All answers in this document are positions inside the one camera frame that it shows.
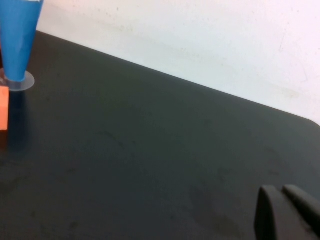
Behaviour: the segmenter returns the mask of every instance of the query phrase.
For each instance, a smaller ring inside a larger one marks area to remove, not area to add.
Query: orange object
[[[0,86],[0,131],[8,130],[9,88]]]

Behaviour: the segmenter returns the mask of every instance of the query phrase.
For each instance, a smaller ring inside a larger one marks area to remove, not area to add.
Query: blue paper cone
[[[25,80],[29,57],[44,0],[0,0],[0,38],[4,74]]]

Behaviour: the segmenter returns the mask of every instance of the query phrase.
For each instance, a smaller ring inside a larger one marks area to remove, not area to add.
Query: clear plastic disc
[[[4,69],[0,69],[0,85],[9,87],[11,92],[22,92],[28,90],[35,85],[35,78],[29,72],[25,72],[23,81],[11,81],[5,76]]]

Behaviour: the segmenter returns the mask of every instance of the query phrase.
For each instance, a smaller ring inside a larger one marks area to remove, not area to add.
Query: black object
[[[1,240],[254,240],[263,184],[320,199],[310,120],[42,33],[28,71],[0,152]]]
[[[263,186],[254,228],[257,240],[319,239],[320,203],[294,185],[285,185],[282,192]]]

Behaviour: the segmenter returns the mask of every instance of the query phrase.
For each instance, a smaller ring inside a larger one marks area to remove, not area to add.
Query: black table
[[[320,199],[310,120],[43,33],[29,71],[0,153],[1,239],[252,240],[261,185]]]

